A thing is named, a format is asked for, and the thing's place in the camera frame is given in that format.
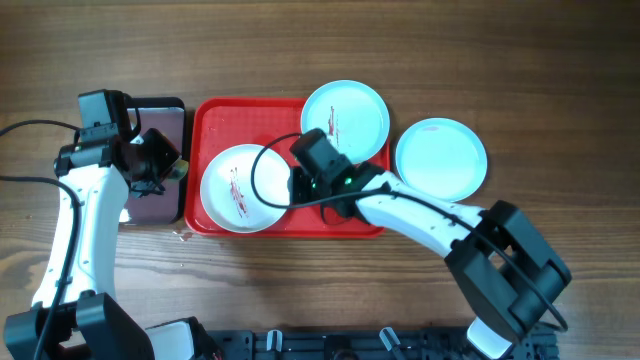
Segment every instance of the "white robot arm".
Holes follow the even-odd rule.
[[[97,164],[72,169],[60,182],[77,192],[81,221],[70,276],[60,304],[77,301],[85,291],[107,293],[115,299],[113,268],[118,218],[129,196],[129,186],[114,166]],[[53,302],[62,264],[69,247],[73,209],[69,195],[60,190],[60,212],[47,270],[32,306],[48,308]]]
[[[407,186],[389,171],[375,176],[363,190],[379,189],[385,184],[390,186],[391,191],[422,199],[456,215],[471,226],[477,226],[482,220],[480,212],[484,209],[439,200]],[[449,255],[451,244],[455,240],[463,240],[469,235],[469,230],[460,226],[452,226],[455,224],[452,224],[451,220],[406,198],[394,197],[393,195],[373,195],[357,200],[356,205],[360,214],[370,224],[395,230],[443,258]],[[479,318],[476,318],[467,330],[467,339],[490,359],[499,359],[512,345],[510,341],[496,334]]]
[[[293,172],[294,205],[300,202],[295,196],[313,189],[305,201],[324,202],[343,217],[395,230],[444,258],[478,315],[467,338],[486,357],[502,357],[547,309],[566,330],[551,303],[571,281],[569,269],[515,206],[498,201],[484,210],[448,203],[375,165],[354,167],[320,129],[300,136],[290,151],[304,173]],[[507,247],[511,256],[503,251]],[[505,260],[500,269],[489,261],[495,252]]]

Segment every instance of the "black cable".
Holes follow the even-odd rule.
[[[0,136],[8,133],[9,131],[15,129],[15,128],[19,128],[20,126],[25,126],[25,125],[33,125],[33,124],[47,124],[47,125],[57,125],[57,126],[62,126],[62,127],[66,127],[67,129],[71,129],[71,130],[75,130],[78,131],[80,130],[79,127],[71,125],[71,124],[67,124],[67,123],[63,123],[60,121],[55,121],[55,120],[26,120],[26,121],[21,121],[19,123],[15,123],[12,125],[7,126],[6,128],[0,130]]]
[[[471,226],[467,222],[461,220],[458,216],[453,215],[453,214],[451,214],[451,213],[449,213],[449,212],[447,212],[445,210],[442,210],[439,207],[437,207],[437,206],[435,206],[435,205],[433,205],[433,204],[431,204],[429,202],[426,202],[426,201],[424,201],[424,200],[422,200],[420,198],[417,198],[417,197],[414,197],[414,196],[411,196],[411,195],[407,195],[407,194],[404,194],[404,193],[400,193],[400,192],[397,192],[397,191],[385,191],[385,190],[380,188],[380,189],[376,189],[376,190],[366,190],[366,191],[358,191],[358,192],[352,192],[352,193],[338,194],[338,195],[329,196],[329,197],[324,198],[324,199],[310,201],[310,202],[303,203],[303,204],[294,204],[294,205],[273,204],[273,203],[270,203],[270,202],[264,200],[260,196],[260,194],[258,194],[258,191],[256,189],[256,184],[255,184],[255,171],[256,171],[256,167],[258,165],[258,160],[260,159],[262,154],[264,154],[269,148],[271,148],[276,143],[278,143],[278,142],[280,142],[280,141],[282,141],[284,139],[287,139],[287,138],[290,138],[290,137],[294,137],[294,136],[300,136],[300,135],[302,135],[302,134],[300,134],[300,133],[291,133],[291,134],[283,135],[283,136],[271,141],[267,145],[265,145],[265,147],[262,148],[260,150],[260,152],[258,152],[258,155],[256,156],[256,159],[253,161],[253,166],[251,167],[251,188],[253,189],[253,193],[256,195],[256,198],[258,198],[258,200],[260,202],[262,202],[265,205],[268,205],[268,206],[271,206],[271,207],[274,207],[274,208],[278,208],[278,209],[300,209],[300,208],[305,208],[305,207],[309,207],[309,206],[313,206],[313,205],[333,202],[335,200],[348,199],[348,198],[353,198],[354,200],[358,200],[358,199],[362,199],[362,198],[369,197],[369,196],[374,196],[374,195],[390,195],[390,196],[405,198],[407,200],[414,201],[414,202],[416,202],[416,203],[418,203],[420,205],[426,206],[430,210],[435,211],[438,214],[444,216],[445,218],[451,220],[452,223],[462,226],[463,228],[468,230],[473,236],[475,236],[476,238],[480,239],[480,241],[482,241],[486,246],[488,246],[493,252],[498,254],[498,256],[500,256],[504,260],[504,262],[506,264],[511,266],[513,268],[513,270],[516,272],[516,274],[519,277],[521,277],[522,280],[524,280],[524,282],[531,289],[531,291],[533,291],[533,293],[540,299],[540,301],[542,301],[542,303],[544,303],[545,307],[549,310],[551,315],[553,315],[553,317],[556,319],[556,321],[558,321],[558,323],[560,324],[560,327],[558,327],[557,325],[548,324],[548,323],[546,323],[545,325],[549,326],[549,327],[551,327],[554,330],[559,331],[559,332],[566,332],[567,330],[569,330],[569,325],[567,324],[567,321],[562,317],[562,315],[560,314],[558,309],[556,309],[556,307],[553,306],[553,304],[546,298],[546,296],[544,296],[542,291],[540,291],[538,286],[536,286],[536,284],[534,284],[533,281],[531,281],[531,279],[529,279],[529,277],[524,273],[524,271],[522,271],[522,269],[520,269],[520,267],[517,266],[515,262],[513,262],[513,260],[509,257],[509,255],[507,255],[504,251],[502,251],[502,249],[500,249],[494,243],[492,243],[491,240],[489,240],[486,236],[481,234],[473,226]]]
[[[78,127],[59,122],[54,120],[27,120],[19,123],[15,123],[13,125],[9,125],[6,128],[0,130],[0,136],[8,133],[9,131],[19,128],[25,125],[32,124],[48,124],[48,125],[57,125],[66,127],[71,130],[75,130],[76,133],[79,130]],[[71,261],[73,258],[73,249],[76,247],[77,238],[78,238],[78,228],[80,226],[80,202],[78,200],[78,196],[76,193],[67,185],[61,183],[55,179],[49,179],[45,177],[35,177],[35,176],[5,176],[0,175],[1,181],[12,181],[12,182],[34,182],[41,184],[50,184],[59,187],[64,190],[64,192],[69,195],[69,199],[71,201],[71,207],[73,208],[73,219],[71,221],[71,236],[69,239],[69,245],[67,247],[67,254],[64,258],[64,263],[62,264],[62,270],[60,271],[60,279],[57,282],[57,289],[53,296],[53,302],[51,303],[51,307],[49,307],[49,313],[47,314],[47,318],[42,327],[42,331],[40,332],[40,338],[38,339],[38,343],[36,345],[36,351],[34,353],[34,360],[40,360],[42,356],[42,352],[44,350],[44,346],[47,342],[47,338],[49,336],[49,332],[51,327],[53,326],[53,317],[55,315],[58,304],[60,303],[60,299],[62,298],[62,294],[64,293],[65,288],[68,284],[69,272],[71,271]]]
[[[345,218],[343,221],[340,221],[340,222],[337,222],[337,223],[332,223],[332,224],[330,224],[330,223],[327,221],[327,218],[326,218],[326,216],[325,216],[325,210],[326,210],[328,207],[329,207],[329,206],[327,206],[326,204],[320,204],[320,218],[322,219],[322,222],[323,222],[325,225],[338,226],[338,225],[346,224],[346,223],[348,223],[349,221],[351,221],[351,219],[353,219],[353,216],[349,216],[349,217]]]

